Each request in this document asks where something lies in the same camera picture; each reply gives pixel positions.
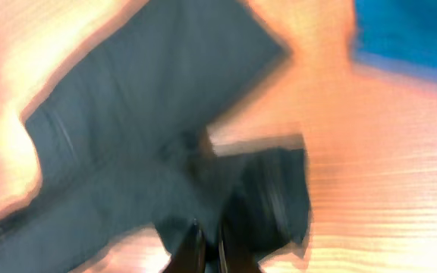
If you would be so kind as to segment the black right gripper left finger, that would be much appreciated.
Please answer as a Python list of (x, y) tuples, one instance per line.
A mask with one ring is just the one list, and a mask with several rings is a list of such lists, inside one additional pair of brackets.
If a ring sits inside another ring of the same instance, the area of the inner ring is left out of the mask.
[(195, 221), (162, 273), (203, 273), (205, 268), (206, 238)]

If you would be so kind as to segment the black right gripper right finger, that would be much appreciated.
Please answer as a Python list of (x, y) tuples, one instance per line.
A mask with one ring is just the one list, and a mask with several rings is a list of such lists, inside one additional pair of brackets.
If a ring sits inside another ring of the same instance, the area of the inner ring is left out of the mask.
[(263, 273), (248, 248), (223, 223), (218, 233), (218, 260), (221, 273)]

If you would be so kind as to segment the black shorts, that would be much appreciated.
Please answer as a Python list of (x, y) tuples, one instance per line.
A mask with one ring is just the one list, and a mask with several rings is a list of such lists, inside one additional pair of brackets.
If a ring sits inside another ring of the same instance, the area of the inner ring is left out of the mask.
[(42, 187), (0, 220), (0, 272), (67, 272), (148, 224), (170, 253), (198, 246), (193, 262), (210, 272), (236, 241), (256, 261), (302, 243), (301, 139), (233, 155), (202, 145), (286, 54), (238, 1), (145, 4), (26, 120)]

